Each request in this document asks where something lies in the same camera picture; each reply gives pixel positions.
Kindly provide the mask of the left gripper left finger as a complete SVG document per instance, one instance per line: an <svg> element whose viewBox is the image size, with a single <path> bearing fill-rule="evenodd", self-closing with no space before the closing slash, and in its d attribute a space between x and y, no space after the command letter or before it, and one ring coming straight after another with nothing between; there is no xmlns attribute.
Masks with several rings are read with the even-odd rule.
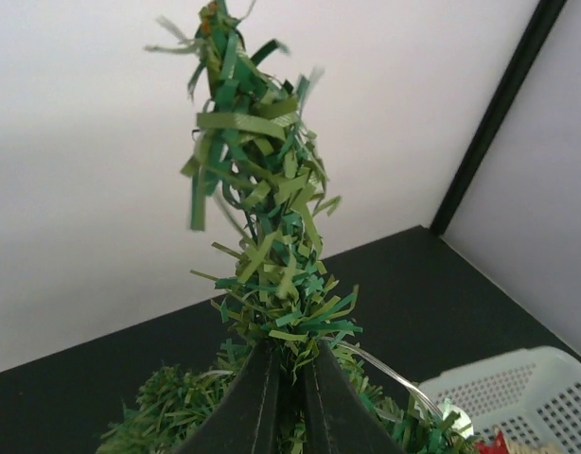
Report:
<svg viewBox="0 0 581 454"><path fill-rule="evenodd" d="M247 357L217 409L176 451L182 454L275 452L280 363L263 340Z"/></svg>

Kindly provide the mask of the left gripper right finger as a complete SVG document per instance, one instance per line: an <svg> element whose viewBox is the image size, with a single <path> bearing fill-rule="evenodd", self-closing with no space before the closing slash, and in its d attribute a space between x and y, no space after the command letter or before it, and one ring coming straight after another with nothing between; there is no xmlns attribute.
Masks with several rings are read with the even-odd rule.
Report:
<svg viewBox="0 0 581 454"><path fill-rule="evenodd" d="M401 454L404 449L362 404L327 343L302 368L308 452Z"/></svg>

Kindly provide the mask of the white plastic basket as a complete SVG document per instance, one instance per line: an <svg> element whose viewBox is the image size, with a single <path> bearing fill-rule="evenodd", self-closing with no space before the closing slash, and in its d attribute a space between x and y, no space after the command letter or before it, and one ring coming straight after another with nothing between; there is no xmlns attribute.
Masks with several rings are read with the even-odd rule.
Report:
<svg viewBox="0 0 581 454"><path fill-rule="evenodd" d="M449 399L490 441L500 429L529 447L552 444L581 453L581 363L550 346L520 349L457 367L419 389L435 403Z"/></svg>

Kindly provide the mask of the small green christmas tree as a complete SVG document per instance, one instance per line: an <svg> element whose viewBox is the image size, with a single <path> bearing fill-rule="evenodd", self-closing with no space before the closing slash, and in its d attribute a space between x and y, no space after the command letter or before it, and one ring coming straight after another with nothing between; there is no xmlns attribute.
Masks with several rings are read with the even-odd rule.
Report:
<svg viewBox="0 0 581 454"><path fill-rule="evenodd" d="M336 293L314 222L340 202L326 193L315 134L302 118L315 77L290 83L263 72L261 62L283 44L271 40L249 54L241 21L224 2L204 5L199 19L193 35L166 17L158 23L176 38L171 54L199 60L188 89L200 78L208 82L182 172L192 183L191 230L204 230L206 204L214 200L238 232L238 245L228 250L234 273L213 280L223 292L216 310L238 339L226 341L203 373L157 370L135 406L102 436L99 451L178 453L217 409L253 348L270 341L280 363L274 453L309 453L302 368L325 341L362 404L403 453L475 452L476 439L458 411L438 408L415 386L409 408L401 409L365 373L373 357L349 340L360 332L350 316L358 295Z"/></svg>

